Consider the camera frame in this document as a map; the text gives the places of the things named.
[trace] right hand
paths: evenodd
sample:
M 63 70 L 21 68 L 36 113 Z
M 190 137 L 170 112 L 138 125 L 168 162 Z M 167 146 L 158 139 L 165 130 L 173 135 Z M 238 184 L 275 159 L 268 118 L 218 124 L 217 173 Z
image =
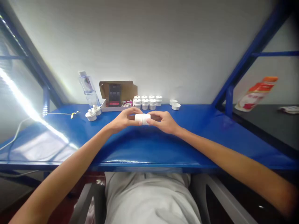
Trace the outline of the right hand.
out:
M 148 114 L 151 115 L 151 119 L 147 119 L 146 122 L 167 134 L 176 134 L 181 129 L 168 111 L 151 111 Z

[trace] orange bottle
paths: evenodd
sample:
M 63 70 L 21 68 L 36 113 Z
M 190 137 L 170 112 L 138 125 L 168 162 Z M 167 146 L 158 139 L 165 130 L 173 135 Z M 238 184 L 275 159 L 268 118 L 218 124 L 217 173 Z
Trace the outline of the orange bottle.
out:
M 245 96 L 236 104 L 235 108 L 240 111 L 251 111 L 273 88 L 278 77 L 267 76 L 262 82 L 251 87 Z

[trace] light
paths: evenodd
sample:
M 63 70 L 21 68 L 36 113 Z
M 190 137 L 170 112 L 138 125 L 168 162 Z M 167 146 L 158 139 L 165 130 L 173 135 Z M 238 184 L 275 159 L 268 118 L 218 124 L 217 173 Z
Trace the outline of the light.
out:
M 57 135 L 59 138 L 61 138 L 65 143 L 69 144 L 69 140 L 59 131 L 57 131 L 55 128 L 53 128 L 51 125 L 49 125 L 45 120 L 43 120 L 38 112 L 32 107 L 32 104 L 30 100 L 28 100 L 22 92 L 19 90 L 19 88 L 16 86 L 15 82 L 11 80 L 11 78 L 0 68 L 0 77 L 6 82 L 6 84 L 9 86 L 11 91 L 13 92 L 16 100 L 20 105 L 23 106 L 23 109 L 28 114 L 29 117 L 31 117 L 34 121 L 38 121 L 42 123 L 46 128 L 48 128 L 51 132 L 53 132 L 55 135 Z M 78 149 L 74 144 L 69 144 L 71 147 Z

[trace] hand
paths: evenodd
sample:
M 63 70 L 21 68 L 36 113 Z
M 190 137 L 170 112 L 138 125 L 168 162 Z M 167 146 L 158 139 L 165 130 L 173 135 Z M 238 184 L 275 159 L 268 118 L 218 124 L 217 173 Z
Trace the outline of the hand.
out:
M 142 114 L 142 111 L 136 107 L 130 107 L 128 109 L 125 109 L 105 127 L 111 130 L 113 134 L 116 134 L 128 126 L 142 125 L 142 122 L 134 120 L 135 114 Z
M 151 119 L 148 119 L 146 122 L 167 134 L 176 134 L 181 129 L 168 111 L 151 111 L 148 114 L 151 115 Z

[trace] left hand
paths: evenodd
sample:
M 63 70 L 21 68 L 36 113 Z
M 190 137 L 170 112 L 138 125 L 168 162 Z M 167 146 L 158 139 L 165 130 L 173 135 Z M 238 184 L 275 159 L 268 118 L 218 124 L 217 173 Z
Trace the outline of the left hand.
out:
M 113 121 L 107 124 L 106 128 L 111 130 L 113 134 L 116 134 L 128 126 L 141 126 L 142 122 L 135 121 L 135 114 L 143 114 L 143 112 L 136 107 L 125 109 Z

